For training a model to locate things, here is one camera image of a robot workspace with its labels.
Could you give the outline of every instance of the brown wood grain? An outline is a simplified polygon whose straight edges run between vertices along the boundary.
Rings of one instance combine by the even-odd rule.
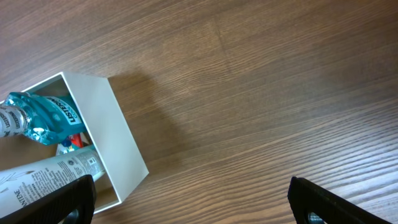
[[[150,175],[93,223],[293,223],[293,175],[398,222],[397,1],[3,0],[0,68],[110,77]]]

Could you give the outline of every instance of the box side panel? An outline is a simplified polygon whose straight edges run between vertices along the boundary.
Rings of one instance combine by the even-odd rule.
[[[69,72],[63,77],[116,194],[124,201],[148,170],[109,81]]]

